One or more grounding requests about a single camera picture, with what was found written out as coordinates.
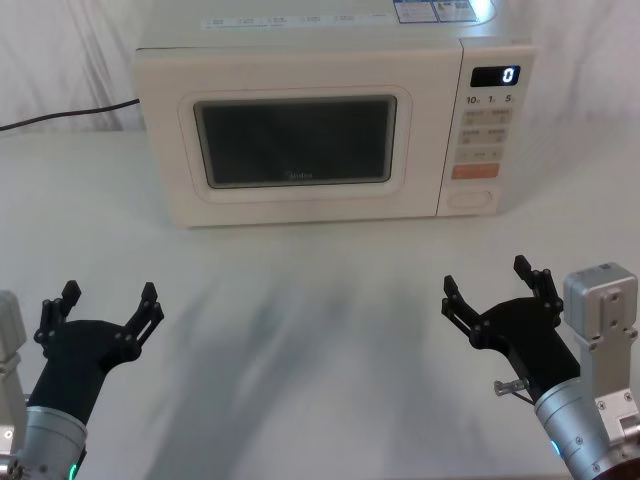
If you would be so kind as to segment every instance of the power cord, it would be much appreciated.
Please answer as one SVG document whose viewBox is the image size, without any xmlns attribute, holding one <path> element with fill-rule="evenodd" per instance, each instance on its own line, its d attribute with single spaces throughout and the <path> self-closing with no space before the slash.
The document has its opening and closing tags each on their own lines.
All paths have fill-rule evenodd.
<svg viewBox="0 0 640 480">
<path fill-rule="evenodd" d="M 130 107 L 140 103 L 140 99 L 129 100 L 128 102 L 118 103 L 116 105 L 109 105 L 108 107 L 90 108 L 87 110 L 71 110 L 69 112 L 51 113 L 49 115 L 43 115 L 41 117 L 31 118 L 29 120 L 22 120 L 21 122 L 11 123 L 9 125 L 0 125 L 0 132 L 7 130 L 13 130 L 14 128 L 24 127 L 25 125 L 31 125 L 32 123 L 43 122 L 45 120 L 51 120 L 52 118 L 61 117 L 75 117 L 77 115 L 92 115 L 94 113 L 110 112 L 112 110 L 118 110 L 120 108 Z"/>
</svg>

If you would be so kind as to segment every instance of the label sticker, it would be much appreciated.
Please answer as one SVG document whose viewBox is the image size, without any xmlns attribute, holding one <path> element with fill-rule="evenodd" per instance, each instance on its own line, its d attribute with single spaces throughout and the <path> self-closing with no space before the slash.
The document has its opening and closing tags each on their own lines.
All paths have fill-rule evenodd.
<svg viewBox="0 0 640 480">
<path fill-rule="evenodd" d="M 393 0 L 400 23 L 438 23 L 431 0 Z"/>
<path fill-rule="evenodd" d="M 279 17 L 210 17 L 202 20 L 202 30 L 256 29 L 309 27 L 355 27 L 363 25 L 393 25 L 397 23 L 391 13 L 360 13 L 354 15 L 286 15 Z"/>
<path fill-rule="evenodd" d="M 478 21 L 469 0 L 458 0 L 454 2 L 434 1 L 433 8 L 436 11 L 436 15 L 438 15 L 438 20 L 443 23 Z"/>
<path fill-rule="evenodd" d="M 477 22 L 469 0 L 393 0 L 400 23 Z"/>
</svg>

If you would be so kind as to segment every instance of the number 0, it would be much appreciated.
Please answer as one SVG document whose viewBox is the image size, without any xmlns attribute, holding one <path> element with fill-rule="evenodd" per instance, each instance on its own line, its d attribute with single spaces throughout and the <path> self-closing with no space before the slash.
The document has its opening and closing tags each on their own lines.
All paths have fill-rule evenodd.
<svg viewBox="0 0 640 480">
<path fill-rule="evenodd" d="M 509 83 L 513 80 L 513 74 L 515 70 L 512 67 L 505 68 L 502 72 L 502 83 Z"/>
</svg>

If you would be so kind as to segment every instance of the white curtain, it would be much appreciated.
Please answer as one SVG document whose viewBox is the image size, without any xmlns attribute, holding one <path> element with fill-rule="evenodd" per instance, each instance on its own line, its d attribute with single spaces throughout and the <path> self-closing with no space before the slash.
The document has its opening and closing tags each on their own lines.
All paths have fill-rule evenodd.
<svg viewBox="0 0 640 480">
<path fill-rule="evenodd" d="M 152 1 L 0 0 L 0 125 L 135 98 L 131 61 Z M 540 48 L 529 120 L 640 119 L 640 1 L 509 1 Z M 137 107 L 28 127 L 140 128 Z"/>
</svg>

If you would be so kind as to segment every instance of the orange button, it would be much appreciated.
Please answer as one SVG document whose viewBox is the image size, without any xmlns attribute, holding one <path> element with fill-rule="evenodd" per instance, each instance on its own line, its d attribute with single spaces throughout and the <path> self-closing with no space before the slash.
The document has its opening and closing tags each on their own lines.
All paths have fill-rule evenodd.
<svg viewBox="0 0 640 480">
<path fill-rule="evenodd" d="M 481 163 L 479 165 L 456 165 L 453 167 L 453 180 L 470 180 L 473 178 L 496 178 L 500 171 L 499 163 Z"/>
</svg>

